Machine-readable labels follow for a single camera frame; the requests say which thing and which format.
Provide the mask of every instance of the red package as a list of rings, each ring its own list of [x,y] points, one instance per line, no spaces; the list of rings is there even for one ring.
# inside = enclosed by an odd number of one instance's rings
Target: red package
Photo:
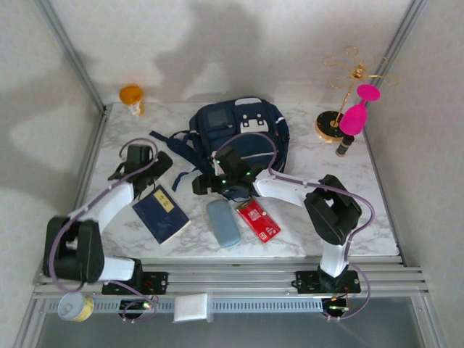
[[[281,231],[276,222],[254,199],[240,204],[236,210],[263,243],[268,243]]]

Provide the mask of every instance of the gold jewelry stand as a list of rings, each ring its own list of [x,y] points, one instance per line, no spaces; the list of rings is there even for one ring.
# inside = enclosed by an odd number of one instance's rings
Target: gold jewelry stand
[[[340,66],[343,67],[349,73],[349,75],[344,78],[331,78],[329,80],[329,83],[333,88],[343,88],[347,84],[347,80],[352,79],[351,85],[348,88],[347,95],[341,103],[340,110],[338,112],[325,111],[321,113],[316,120],[316,131],[322,138],[327,139],[329,141],[340,141],[344,137],[344,134],[339,127],[340,119],[343,117],[343,114],[341,112],[343,111],[343,108],[345,108],[345,104],[347,103],[349,95],[352,93],[353,88],[356,86],[356,83],[358,81],[366,82],[366,78],[382,78],[384,80],[384,83],[388,86],[396,86],[399,82],[398,77],[393,75],[369,75],[369,69],[372,68],[372,66],[380,65],[381,67],[383,67],[388,64],[388,58],[381,55],[377,55],[373,58],[373,63],[369,66],[366,66],[366,64],[363,61],[359,63],[357,62],[356,56],[359,53],[359,49],[357,47],[347,46],[345,47],[344,51],[345,54],[347,54],[350,57],[353,57],[353,60],[355,61],[354,67],[348,67],[346,64],[340,62],[337,58],[332,56],[327,56],[322,59],[322,63],[326,67]]]

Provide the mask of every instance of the navy blue backpack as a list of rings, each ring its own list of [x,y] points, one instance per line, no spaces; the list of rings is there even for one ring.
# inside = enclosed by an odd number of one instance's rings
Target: navy blue backpack
[[[255,97],[224,101],[202,107],[191,119],[189,130],[182,130],[167,138],[152,131],[151,136],[164,141],[167,147],[188,160],[203,174],[214,175],[212,153],[227,140],[240,133],[261,132],[277,147],[273,169],[283,172],[289,149],[289,127],[275,105]],[[229,145],[250,167],[268,166],[273,156],[272,146],[266,139],[256,135],[242,136]],[[183,175],[173,184],[173,190]]]

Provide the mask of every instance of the marble table surface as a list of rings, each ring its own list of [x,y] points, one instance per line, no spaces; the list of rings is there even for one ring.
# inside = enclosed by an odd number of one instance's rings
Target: marble table surface
[[[136,137],[149,137],[155,130],[167,136],[188,128],[190,117],[204,104],[169,103],[147,104],[142,117],[130,115],[123,104],[113,104],[104,132],[99,155],[91,177],[87,199],[107,185],[107,178],[120,163],[118,151],[126,142]],[[285,173],[316,182],[326,174],[335,175],[352,192],[369,200],[376,209],[374,223],[357,235],[350,255],[392,256],[398,255],[392,228],[389,224],[381,192],[370,161],[365,140],[357,136],[345,157],[335,155],[337,143],[326,142],[314,128],[315,118],[339,105],[331,104],[277,104],[287,119],[290,129],[289,158]],[[191,191],[191,181],[198,175],[183,177],[178,190],[170,187],[180,172],[190,171],[193,166],[182,157],[173,154],[164,143],[158,141],[160,150],[173,159],[173,166],[157,181],[172,195],[191,219],[191,225],[159,245],[131,207],[124,208],[102,234],[105,253],[136,258],[179,257],[301,257],[321,256],[322,240],[316,234],[309,216],[303,209],[276,199],[258,198],[260,204],[279,224],[281,232],[267,244],[263,244],[237,215],[241,240],[235,246],[220,248],[210,228],[206,205],[220,198],[217,194],[196,196]],[[360,223],[365,222],[369,210],[361,204],[363,213]]]

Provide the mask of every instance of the tin can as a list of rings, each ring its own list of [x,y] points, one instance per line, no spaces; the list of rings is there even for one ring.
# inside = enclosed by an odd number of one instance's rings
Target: tin can
[[[58,316],[63,320],[81,322],[91,316],[94,311],[94,299],[80,292],[63,296],[58,304]]]

